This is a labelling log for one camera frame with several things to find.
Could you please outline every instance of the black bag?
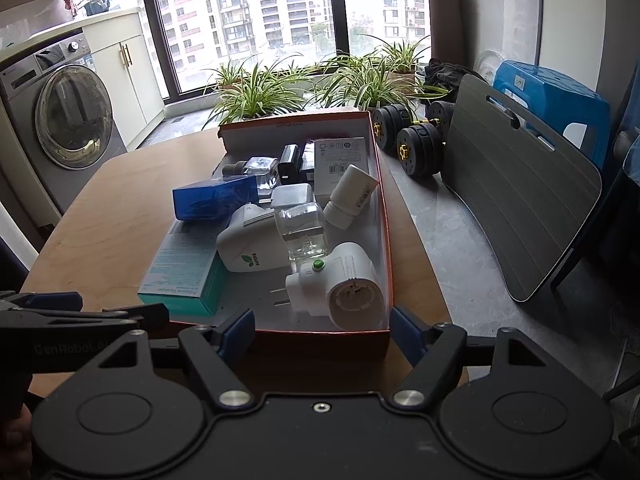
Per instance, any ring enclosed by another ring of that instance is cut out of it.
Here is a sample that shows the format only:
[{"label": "black bag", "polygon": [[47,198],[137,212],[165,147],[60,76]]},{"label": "black bag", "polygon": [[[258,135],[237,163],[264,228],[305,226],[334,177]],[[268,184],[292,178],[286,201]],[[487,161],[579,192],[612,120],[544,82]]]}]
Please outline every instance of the black bag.
[{"label": "black bag", "polygon": [[418,75],[424,76],[424,84],[428,86],[439,86],[449,90],[449,94],[442,99],[455,103],[458,98],[460,81],[466,74],[472,74],[482,79],[482,76],[466,66],[443,63],[436,57],[432,57],[429,64]]}]

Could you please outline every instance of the dumbbell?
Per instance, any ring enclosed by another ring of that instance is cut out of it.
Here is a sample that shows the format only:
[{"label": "dumbbell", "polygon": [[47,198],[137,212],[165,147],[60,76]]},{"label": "dumbbell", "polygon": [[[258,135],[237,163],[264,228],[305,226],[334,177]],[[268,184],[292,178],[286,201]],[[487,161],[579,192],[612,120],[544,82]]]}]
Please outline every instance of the dumbbell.
[{"label": "dumbbell", "polygon": [[407,175],[422,177],[440,172],[453,110],[453,104],[436,101],[427,111],[427,122],[398,132],[396,150]]},{"label": "dumbbell", "polygon": [[371,116],[376,144],[387,155],[396,156],[398,132],[412,124],[426,121],[412,121],[409,110],[404,105],[387,105],[374,110]]}]

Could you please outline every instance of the wooden table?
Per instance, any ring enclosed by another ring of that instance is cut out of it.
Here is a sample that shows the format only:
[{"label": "wooden table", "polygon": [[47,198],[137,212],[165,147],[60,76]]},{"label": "wooden table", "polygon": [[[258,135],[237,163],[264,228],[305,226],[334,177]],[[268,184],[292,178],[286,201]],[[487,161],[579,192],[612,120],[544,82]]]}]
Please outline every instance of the wooden table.
[{"label": "wooden table", "polygon": [[[168,140],[103,165],[53,231],[23,292],[76,290],[84,309],[139,304],[138,287],[174,220],[171,190],[208,178],[225,155],[217,129]],[[398,186],[381,156],[396,303],[425,322],[449,311]],[[297,360],[248,355],[236,370],[263,391],[391,392],[411,369],[395,344],[382,362]],[[35,376],[31,391],[52,392],[69,374]]]}]

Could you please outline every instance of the washing machine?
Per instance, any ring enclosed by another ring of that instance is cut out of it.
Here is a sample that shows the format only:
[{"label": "washing machine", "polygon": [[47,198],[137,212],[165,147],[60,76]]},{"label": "washing machine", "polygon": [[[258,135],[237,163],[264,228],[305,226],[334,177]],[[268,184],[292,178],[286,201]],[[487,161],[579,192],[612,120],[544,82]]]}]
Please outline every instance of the washing machine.
[{"label": "washing machine", "polygon": [[98,168],[127,150],[81,30],[2,62],[0,86],[10,122],[0,118],[0,166],[46,236]]}]

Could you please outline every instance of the cabinet door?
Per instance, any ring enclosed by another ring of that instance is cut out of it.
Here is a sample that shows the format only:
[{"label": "cabinet door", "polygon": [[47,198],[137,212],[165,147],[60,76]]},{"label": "cabinet door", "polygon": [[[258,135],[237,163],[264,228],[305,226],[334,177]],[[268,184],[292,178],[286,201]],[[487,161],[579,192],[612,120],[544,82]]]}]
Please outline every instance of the cabinet door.
[{"label": "cabinet door", "polygon": [[145,116],[145,124],[149,124],[156,115],[164,110],[164,102],[160,95],[149,52],[146,49],[145,37],[136,36],[123,41],[122,46],[129,56],[129,74],[138,96],[140,108]]},{"label": "cabinet door", "polygon": [[95,71],[107,87],[113,107],[113,120],[126,146],[146,126],[146,121],[131,84],[120,44],[94,52],[92,57]]}]

